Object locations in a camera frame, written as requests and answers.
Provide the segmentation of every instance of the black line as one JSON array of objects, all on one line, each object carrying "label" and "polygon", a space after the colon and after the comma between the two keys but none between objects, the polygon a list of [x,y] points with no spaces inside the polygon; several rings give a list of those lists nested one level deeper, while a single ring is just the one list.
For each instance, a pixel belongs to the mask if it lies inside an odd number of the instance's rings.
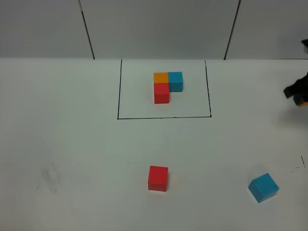
[{"label": "black line", "polygon": [[303,156],[301,156],[301,157],[302,157],[302,161],[303,161],[304,167],[306,167],[305,162],[304,162],[304,159],[303,159]]},{"label": "black line", "polygon": [[179,119],[179,118],[211,118],[211,116],[179,116],[179,117],[152,117],[152,118],[118,118],[118,119]]},{"label": "black line", "polygon": [[226,53],[225,53],[225,57],[224,57],[223,60],[226,60],[226,57],[227,57],[227,54],[228,54],[228,50],[229,50],[231,38],[232,38],[232,35],[233,35],[233,30],[234,30],[234,26],[235,26],[235,23],[236,23],[237,15],[238,15],[238,13],[239,13],[241,1],[242,1],[242,0],[239,0],[239,4],[237,5],[237,9],[236,9],[236,13],[235,13],[235,17],[234,17],[234,21],[233,21],[233,25],[232,25],[232,29],[231,29],[231,33],[230,33],[230,37],[229,37],[229,41],[228,41]]},{"label": "black line", "polygon": [[211,111],[211,102],[210,102],[210,92],[208,91],[208,81],[207,81],[207,66],[206,66],[206,61],[204,60],[205,63],[205,77],[206,77],[206,86],[207,86],[207,95],[208,95],[208,106],[210,107],[210,117],[212,117],[212,111]]},{"label": "black line", "polygon": [[86,32],[87,32],[87,36],[88,36],[88,40],[89,40],[89,45],[90,45],[91,52],[92,52],[92,57],[93,57],[93,59],[95,59],[93,48],[92,48],[92,44],[91,44],[91,40],[90,40],[90,36],[89,36],[89,32],[88,32],[88,27],[87,27],[87,24],[86,24],[85,15],[83,14],[83,10],[82,10],[82,7],[81,7],[80,0],[79,0],[79,5],[80,5],[80,10],[81,10],[81,14],[82,14],[83,23],[84,23],[85,28],[86,28]]},{"label": "black line", "polygon": [[120,86],[119,86],[119,103],[117,106],[117,119],[119,119],[119,113],[120,113],[120,97],[121,97],[121,80],[122,80],[122,61],[121,59],[121,68],[120,68]]}]

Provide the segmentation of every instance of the cube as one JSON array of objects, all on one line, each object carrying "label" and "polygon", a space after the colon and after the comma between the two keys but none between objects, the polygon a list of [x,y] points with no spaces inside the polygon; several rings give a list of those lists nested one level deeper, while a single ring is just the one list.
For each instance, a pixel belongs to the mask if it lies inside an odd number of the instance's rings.
[{"label": "cube", "polygon": [[168,168],[150,166],[148,188],[155,191],[167,191]]},{"label": "cube", "polygon": [[154,83],[168,83],[168,72],[154,73]]},{"label": "cube", "polygon": [[183,74],[182,72],[168,72],[170,92],[183,91]]},{"label": "cube", "polygon": [[169,103],[168,83],[154,83],[154,103]]},{"label": "cube", "polygon": [[270,177],[269,173],[267,173],[254,179],[248,186],[248,189],[260,203],[274,196],[279,190],[279,187],[272,177]]}]

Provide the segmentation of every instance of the blue cube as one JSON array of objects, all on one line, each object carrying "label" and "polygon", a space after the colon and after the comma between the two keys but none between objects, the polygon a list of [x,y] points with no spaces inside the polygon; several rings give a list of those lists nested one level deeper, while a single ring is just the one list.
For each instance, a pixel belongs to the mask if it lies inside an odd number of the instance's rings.
[{"label": "blue cube", "polygon": [[270,177],[270,175],[267,173],[254,179],[248,186],[248,189],[255,197],[255,199],[260,203],[275,195],[279,190],[279,187],[272,179],[272,177]]},{"label": "blue cube", "polygon": [[182,72],[168,72],[169,91],[183,91],[183,75]]}]

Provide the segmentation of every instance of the white wall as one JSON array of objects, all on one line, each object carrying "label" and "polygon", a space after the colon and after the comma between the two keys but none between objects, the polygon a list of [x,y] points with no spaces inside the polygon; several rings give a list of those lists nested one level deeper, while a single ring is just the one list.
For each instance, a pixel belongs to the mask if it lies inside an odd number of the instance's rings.
[{"label": "white wall", "polygon": [[92,57],[78,0],[0,4],[0,57]]},{"label": "white wall", "polygon": [[306,59],[307,0],[242,0],[227,59]]},{"label": "white wall", "polygon": [[82,0],[95,58],[223,59],[238,0]]}]

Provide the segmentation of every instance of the red cube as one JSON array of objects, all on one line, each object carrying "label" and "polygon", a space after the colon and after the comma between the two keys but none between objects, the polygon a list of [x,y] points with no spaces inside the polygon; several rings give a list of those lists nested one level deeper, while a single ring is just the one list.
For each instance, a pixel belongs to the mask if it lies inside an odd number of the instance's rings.
[{"label": "red cube", "polygon": [[169,103],[169,83],[154,83],[154,103]]},{"label": "red cube", "polygon": [[148,187],[149,190],[167,191],[168,168],[150,166]]}]

